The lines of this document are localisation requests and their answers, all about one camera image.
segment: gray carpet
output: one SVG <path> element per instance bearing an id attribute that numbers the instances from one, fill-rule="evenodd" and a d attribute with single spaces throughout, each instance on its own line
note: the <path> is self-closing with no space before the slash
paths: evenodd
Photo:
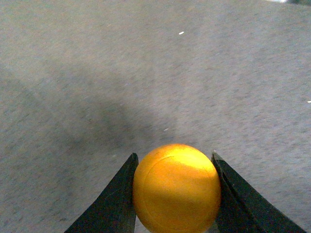
<path id="1" fill-rule="evenodd" d="M 310 38 L 307 5 L 1 0 L 0 232 L 62 233 L 132 152 L 185 143 L 311 233 Z"/>

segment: yellow ball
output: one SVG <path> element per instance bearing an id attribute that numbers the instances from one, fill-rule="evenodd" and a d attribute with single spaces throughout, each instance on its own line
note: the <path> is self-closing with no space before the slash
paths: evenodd
<path id="1" fill-rule="evenodd" d="M 202 233 L 217 217 L 221 188 L 213 163 L 199 150 L 170 144 L 139 163 L 133 203 L 152 233 Z"/>

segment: plastic ball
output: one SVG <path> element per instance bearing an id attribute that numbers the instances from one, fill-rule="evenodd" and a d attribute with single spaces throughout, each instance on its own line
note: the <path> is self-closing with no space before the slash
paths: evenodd
<path id="1" fill-rule="evenodd" d="M 152 233 L 202 233 L 217 217 L 221 186 L 213 163 L 199 150 L 170 144 L 148 153 L 133 181 L 133 204 Z"/>

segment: orange ball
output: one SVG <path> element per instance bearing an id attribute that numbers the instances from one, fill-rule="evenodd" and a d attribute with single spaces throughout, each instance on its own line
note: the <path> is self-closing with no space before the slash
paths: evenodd
<path id="1" fill-rule="evenodd" d="M 199 150 L 170 144 L 139 163 L 133 204 L 152 233 L 202 233 L 217 217 L 221 187 L 213 163 Z"/>

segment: ball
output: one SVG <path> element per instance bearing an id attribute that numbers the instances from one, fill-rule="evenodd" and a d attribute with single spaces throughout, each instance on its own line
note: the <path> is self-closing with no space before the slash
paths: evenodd
<path id="1" fill-rule="evenodd" d="M 220 203 L 216 168 L 191 146 L 156 148 L 135 171 L 134 209 L 152 233 L 202 233 L 213 224 Z"/>

